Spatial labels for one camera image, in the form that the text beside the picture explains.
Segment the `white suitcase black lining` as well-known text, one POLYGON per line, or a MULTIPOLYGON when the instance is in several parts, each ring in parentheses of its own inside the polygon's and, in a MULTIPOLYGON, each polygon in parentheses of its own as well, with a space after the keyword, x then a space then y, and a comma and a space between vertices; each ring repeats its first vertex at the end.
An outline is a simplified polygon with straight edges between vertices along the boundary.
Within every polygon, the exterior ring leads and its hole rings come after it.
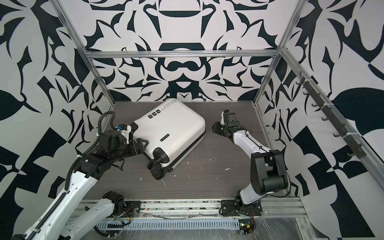
POLYGON ((156 180, 173 171, 203 140, 206 121, 177 99, 168 99, 131 123, 133 139, 145 144, 147 169, 156 180))

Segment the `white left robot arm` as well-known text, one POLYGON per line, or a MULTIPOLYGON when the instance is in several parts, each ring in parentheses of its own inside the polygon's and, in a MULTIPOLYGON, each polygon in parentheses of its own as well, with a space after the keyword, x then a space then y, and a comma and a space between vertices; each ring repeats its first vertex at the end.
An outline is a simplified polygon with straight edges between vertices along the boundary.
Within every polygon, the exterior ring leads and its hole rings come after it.
POLYGON ((103 174, 116 162, 143 154, 149 142, 134 139, 121 128, 99 132, 96 141, 79 155, 67 174, 64 188, 42 216, 14 240, 79 240, 103 219, 125 213, 124 196, 109 191, 97 204, 71 223, 69 218, 103 174))

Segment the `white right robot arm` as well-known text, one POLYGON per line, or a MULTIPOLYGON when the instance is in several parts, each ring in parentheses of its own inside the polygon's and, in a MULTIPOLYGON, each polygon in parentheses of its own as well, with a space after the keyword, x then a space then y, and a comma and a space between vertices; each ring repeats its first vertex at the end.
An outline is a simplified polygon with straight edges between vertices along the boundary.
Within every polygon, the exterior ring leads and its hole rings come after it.
POLYGON ((251 205, 267 195, 289 189, 290 179, 283 154, 258 142, 251 131, 241 126, 235 113, 223 111, 221 120, 212 129, 214 134, 226 137, 240 147, 251 161, 250 184, 237 193, 237 206, 251 205))

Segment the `small green circuit board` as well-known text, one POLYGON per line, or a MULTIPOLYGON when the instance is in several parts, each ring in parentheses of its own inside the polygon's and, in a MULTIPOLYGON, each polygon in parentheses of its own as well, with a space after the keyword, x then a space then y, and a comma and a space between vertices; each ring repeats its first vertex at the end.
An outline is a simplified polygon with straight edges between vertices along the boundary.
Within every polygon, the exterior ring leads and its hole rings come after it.
POLYGON ((250 219, 248 222, 245 219, 239 220, 239 233, 242 235, 251 234, 256 228, 254 219, 250 219))

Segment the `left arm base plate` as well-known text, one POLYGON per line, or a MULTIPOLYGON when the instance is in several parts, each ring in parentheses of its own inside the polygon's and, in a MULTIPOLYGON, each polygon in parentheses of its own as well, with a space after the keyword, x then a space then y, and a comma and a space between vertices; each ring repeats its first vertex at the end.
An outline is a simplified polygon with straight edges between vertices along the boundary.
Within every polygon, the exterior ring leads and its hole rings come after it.
POLYGON ((138 215, 141 211, 141 201, 122 201, 116 206, 114 216, 119 218, 131 218, 138 215))

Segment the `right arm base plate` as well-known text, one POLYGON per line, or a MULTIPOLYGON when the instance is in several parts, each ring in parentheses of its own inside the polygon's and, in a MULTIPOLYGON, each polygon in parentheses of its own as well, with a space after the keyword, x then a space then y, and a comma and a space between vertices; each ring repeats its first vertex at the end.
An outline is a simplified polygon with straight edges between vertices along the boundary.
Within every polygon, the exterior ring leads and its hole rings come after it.
POLYGON ((224 217, 249 216, 259 217, 263 209, 260 202, 239 207, 235 200, 221 200, 219 214, 224 217))

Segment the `black wall hook rack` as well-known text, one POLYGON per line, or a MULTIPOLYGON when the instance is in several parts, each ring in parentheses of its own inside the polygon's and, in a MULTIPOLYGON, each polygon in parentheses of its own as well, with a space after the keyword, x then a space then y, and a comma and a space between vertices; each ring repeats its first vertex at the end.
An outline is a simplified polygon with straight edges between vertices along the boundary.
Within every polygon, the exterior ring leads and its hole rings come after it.
POLYGON ((349 157, 357 157, 359 159, 367 155, 363 149, 362 141, 359 139, 360 135, 357 131, 348 124, 347 120, 340 113, 337 107, 331 102, 331 100, 325 95, 325 93, 318 87, 313 79, 306 79, 300 72, 300 81, 297 83, 302 85, 306 92, 306 96, 311 96, 315 103, 312 105, 314 108, 320 109, 325 117, 323 121, 329 121, 336 129, 337 133, 333 134, 335 138, 343 138, 346 144, 351 149, 352 153, 348 153, 349 157))

